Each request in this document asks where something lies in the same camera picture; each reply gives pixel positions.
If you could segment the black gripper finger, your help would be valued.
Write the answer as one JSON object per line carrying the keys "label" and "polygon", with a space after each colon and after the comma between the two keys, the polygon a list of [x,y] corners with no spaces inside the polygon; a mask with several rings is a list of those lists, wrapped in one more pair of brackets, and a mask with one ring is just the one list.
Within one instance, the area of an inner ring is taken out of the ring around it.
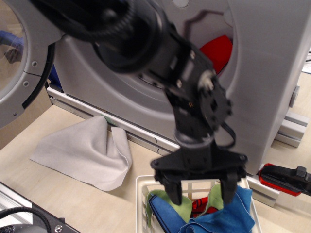
{"label": "black gripper finger", "polygon": [[161,184],[165,188],[165,192],[170,198],[171,202],[175,205],[182,204],[182,186],[180,180],[167,180],[163,179]]}
{"label": "black gripper finger", "polygon": [[222,199],[225,204],[230,204],[237,190],[238,175],[229,172],[220,178]]}

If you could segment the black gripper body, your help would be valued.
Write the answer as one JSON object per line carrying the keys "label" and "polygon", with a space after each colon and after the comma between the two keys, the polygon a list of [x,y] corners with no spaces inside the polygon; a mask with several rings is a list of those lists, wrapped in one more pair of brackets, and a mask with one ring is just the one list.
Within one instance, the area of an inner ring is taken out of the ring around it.
{"label": "black gripper body", "polygon": [[213,136],[194,138],[176,132],[175,139],[179,149],[151,162],[155,179],[165,187],[204,179],[218,179],[232,186],[246,177],[247,157],[219,147]]}

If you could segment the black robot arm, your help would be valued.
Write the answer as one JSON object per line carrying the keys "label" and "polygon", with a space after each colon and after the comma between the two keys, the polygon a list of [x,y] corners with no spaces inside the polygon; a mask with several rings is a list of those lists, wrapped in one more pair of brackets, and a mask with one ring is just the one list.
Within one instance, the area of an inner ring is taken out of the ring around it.
{"label": "black robot arm", "polygon": [[33,5],[60,30],[90,42],[112,71],[142,75],[164,91],[175,119],[179,149],[153,160],[155,180],[174,204],[182,202],[183,180],[219,179],[225,204],[246,176],[247,157],[218,146],[214,133],[232,114],[231,101],[212,62],[181,37],[151,0],[34,0]]}

